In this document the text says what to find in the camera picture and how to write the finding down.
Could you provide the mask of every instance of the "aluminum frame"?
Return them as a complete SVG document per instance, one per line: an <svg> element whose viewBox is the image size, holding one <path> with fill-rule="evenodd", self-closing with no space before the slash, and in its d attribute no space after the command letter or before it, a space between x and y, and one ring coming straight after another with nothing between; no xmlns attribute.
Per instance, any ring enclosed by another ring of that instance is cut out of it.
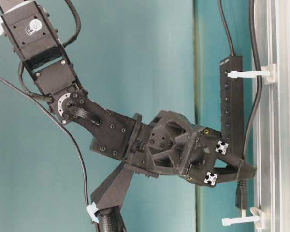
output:
<svg viewBox="0 0 290 232"><path fill-rule="evenodd" d="M255 12L261 65L278 66L254 123L255 204L265 213L260 231L290 232L290 0L256 1Z"/></svg>

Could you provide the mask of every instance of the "sticker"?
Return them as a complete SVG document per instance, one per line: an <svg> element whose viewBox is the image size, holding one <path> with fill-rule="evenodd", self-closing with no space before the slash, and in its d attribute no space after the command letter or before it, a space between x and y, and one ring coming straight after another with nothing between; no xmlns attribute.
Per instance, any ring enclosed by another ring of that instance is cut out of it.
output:
<svg viewBox="0 0 290 232"><path fill-rule="evenodd" d="M221 153L222 155L225 155L227 153L228 147L229 147L229 144L219 140L215 151L218 153Z"/></svg>
<svg viewBox="0 0 290 232"><path fill-rule="evenodd" d="M216 183L216 180L217 180L217 176L218 176L217 174L213 174L213 173L208 172L206 174L206 178L204 180L204 183L214 186Z"/></svg>
<svg viewBox="0 0 290 232"><path fill-rule="evenodd" d="M42 22L39 19L34 19L30 22L28 26L26 26L26 34L31 36L35 32L39 31L42 29Z"/></svg>

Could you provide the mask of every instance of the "black plastic housing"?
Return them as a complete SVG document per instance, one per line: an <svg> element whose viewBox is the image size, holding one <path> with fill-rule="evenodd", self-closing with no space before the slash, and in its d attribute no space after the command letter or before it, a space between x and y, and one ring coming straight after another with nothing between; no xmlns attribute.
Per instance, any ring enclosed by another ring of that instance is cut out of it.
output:
<svg viewBox="0 0 290 232"><path fill-rule="evenodd" d="M3 28L29 69L36 69L62 56L57 31L48 19L48 13L36 2L30 2L2 16ZM38 22L37 30L30 26Z"/></svg>
<svg viewBox="0 0 290 232"><path fill-rule="evenodd" d="M221 135L232 155L242 157L244 146L243 80L228 77L230 71L243 70L241 56L230 56L220 63Z"/></svg>

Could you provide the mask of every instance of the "white label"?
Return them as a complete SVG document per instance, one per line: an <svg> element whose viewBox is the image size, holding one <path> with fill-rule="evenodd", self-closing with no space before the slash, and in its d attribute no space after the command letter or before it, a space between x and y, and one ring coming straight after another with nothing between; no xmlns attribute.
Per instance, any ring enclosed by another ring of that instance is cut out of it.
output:
<svg viewBox="0 0 290 232"><path fill-rule="evenodd" d="M39 31L42 29L42 22L39 19L34 19L30 22L30 28L33 31Z"/></svg>

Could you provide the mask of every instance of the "black power strip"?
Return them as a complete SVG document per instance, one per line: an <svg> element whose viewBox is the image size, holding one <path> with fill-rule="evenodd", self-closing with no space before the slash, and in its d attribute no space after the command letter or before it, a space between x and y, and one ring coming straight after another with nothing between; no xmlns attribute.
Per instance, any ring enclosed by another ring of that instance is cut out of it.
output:
<svg viewBox="0 0 290 232"><path fill-rule="evenodd" d="M243 80L231 79L228 73L242 71L241 56L230 56L220 63L221 135L234 156L242 157L244 146Z"/></svg>

